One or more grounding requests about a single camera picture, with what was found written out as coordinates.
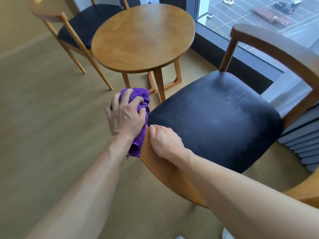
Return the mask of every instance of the window frame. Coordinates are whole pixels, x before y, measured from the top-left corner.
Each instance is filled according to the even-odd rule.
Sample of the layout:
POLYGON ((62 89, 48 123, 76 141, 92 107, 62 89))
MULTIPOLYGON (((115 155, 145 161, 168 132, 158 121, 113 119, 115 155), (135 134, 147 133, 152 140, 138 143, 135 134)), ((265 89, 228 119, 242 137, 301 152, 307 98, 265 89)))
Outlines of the window frame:
MULTIPOLYGON (((184 9, 193 20, 198 16, 197 4, 200 0, 159 1, 184 9)), ((191 48, 215 67, 219 67, 221 64, 228 44, 228 39, 195 21, 195 38, 191 48)), ((239 46, 234 52, 227 71, 237 76, 259 94, 263 93, 283 73, 280 69, 239 46)))

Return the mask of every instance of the black cushioned seat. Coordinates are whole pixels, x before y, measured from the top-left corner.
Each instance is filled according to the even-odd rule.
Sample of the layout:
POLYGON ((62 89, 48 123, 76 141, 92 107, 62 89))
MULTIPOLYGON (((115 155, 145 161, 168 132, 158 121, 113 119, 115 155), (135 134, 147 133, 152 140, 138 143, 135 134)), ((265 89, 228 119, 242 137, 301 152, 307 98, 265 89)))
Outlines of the black cushioned seat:
POLYGON ((155 108, 147 121, 170 127, 196 155, 239 173, 279 138, 278 112, 236 76, 214 71, 155 108))
MULTIPOLYGON (((110 17, 123 11, 124 9, 116 5, 97 4, 92 5, 72 18, 69 23, 80 37, 87 49, 91 48, 92 39, 98 28, 110 17)), ((58 38, 67 44, 70 44, 79 49, 78 45, 71 37, 70 33, 63 26, 59 33, 58 38)))

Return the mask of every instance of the microfiber towel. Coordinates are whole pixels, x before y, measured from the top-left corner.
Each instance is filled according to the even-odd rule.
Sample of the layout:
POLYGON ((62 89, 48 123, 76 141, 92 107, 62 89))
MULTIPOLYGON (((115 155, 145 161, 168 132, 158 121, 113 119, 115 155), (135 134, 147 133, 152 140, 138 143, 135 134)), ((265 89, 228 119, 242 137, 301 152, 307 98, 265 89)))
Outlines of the microfiber towel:
MULTIPOLYGON (((121 91, 121 96, 119 99, 119 102, 121 103, 122 100, 122 96, 123 93, 127 90, 128 88, 125 88, 124 90, 121 91)), ((147 119, 148 119, 148 114, 150 112, 150 109, 148 107, 148 104, 150 103, 150 94, 148 92, 148 90, 144 89, 144 88, 133 88, 133 92, 130 96, 130 100, 129 103, 136 97, 136 96, 141 96, 144 99, 144 102, 141 102, 138 105, 138 112, 142 107, 146 108, 146 119, 145 119, 145 124, 140 132, 140 134, 138 134, 138 136, 134 139, 132 146, 129 149, 129 155, 132 157, 140 157, 141 155, 141 149, 142 149, 142 145, 144 142, 144 138, 145 138, 145 133, 146 133, 146 124, 147 124, 147 119)))

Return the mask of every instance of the round wooden table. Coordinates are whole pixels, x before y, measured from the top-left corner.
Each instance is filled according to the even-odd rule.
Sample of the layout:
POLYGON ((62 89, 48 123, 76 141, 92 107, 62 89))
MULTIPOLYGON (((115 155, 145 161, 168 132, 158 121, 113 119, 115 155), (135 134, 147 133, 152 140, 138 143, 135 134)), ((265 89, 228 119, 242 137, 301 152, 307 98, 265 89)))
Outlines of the round wooden table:
POLYGON ((128 73, 148 72, 149 91, 155 92, 153 71, 162 102, 164 91, 181 83, 178 59, 189 49, 194 36, 194 21, 187 12, 167 4, 147 4, 108 19, 93 37, 92 52, 104 67, 122 73, 127 88, 128 73), (164 86, 161 69, 173 62, 176 79, 164 86))

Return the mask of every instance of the wooden chair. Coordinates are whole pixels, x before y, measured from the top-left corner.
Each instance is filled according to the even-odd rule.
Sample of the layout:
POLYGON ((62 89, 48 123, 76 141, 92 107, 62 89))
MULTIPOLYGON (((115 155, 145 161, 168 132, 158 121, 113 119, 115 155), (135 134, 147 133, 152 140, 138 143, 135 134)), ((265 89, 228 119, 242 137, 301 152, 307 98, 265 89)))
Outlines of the wooden chair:
MULTIPOLYGON (((118 12, 123 11, 124 9, 120 6, 96 4, 95 0, 91 1, 92 6, 75 15, 74 18, 72 18, 70 21, 68 21, 66 14, 60 11, 58 8, 44 8, 44 6, 42 5, 43 0, 31 0, 30 11, 37 18, 41 19, 44 22, 44 24, 57 39, 62 48, 67 52, 70 58, 75 62, 75 64, 84 74, 86 73, 84 68, 75 59, 71 50, 86 57, 90 61, 92 66, 96 69, 98 74, 102 77, 110 90, 113 90, 113 87, 98 67, 97 62, 94 60, 94 56, 91 51, 91 42, 97 29, 107 19, 114 16, 118 12), (57 33, 51 22, 61 22, 64 24, 64 26, 57 33)), ((125 9, 129 9, 127 1, 122 0, 122 2, 125 9)))
MULTIPOLYGON (((287 37, 248 24, 235 24, 230 37, 219 70, 169 97, 149 114, 147 124, 172 128, 195 154, 242 173, 319 100, 319 57, 287 37), (226 72, 238 42, 277 59, 313 90, 281 118, 261 96, 226 72)), ((207 207, 185 175, 155 154, 148 127, 140 157, 173 192, 207 207)), ((319 170, 286 194, 319 208, 319 170)))

